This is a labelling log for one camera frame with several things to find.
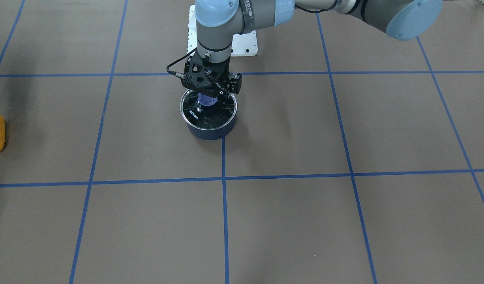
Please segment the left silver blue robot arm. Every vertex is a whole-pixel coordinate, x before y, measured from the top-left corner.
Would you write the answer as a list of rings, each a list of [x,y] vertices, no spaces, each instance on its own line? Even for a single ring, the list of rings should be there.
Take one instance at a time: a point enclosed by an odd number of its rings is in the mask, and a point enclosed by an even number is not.
[[[441,0],[197,0],[197,46],[184,56],[183,72],[168,70],[184,88],[208,97],[237,94],[241,75],[230,73],[233,36],[285,24],[300,9],[354,16],[396,40],[426,31],[442,10]]]

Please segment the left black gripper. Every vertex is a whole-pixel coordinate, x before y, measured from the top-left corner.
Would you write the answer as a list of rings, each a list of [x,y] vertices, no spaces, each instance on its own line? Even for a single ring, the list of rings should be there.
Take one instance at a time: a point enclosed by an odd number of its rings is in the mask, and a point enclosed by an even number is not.
[[[208,97],[237,95],[242,87],[242,74],[229,72],[231,58],[220,63],[208,62],[198,54],[189,56],[184,66],[181,84]]]

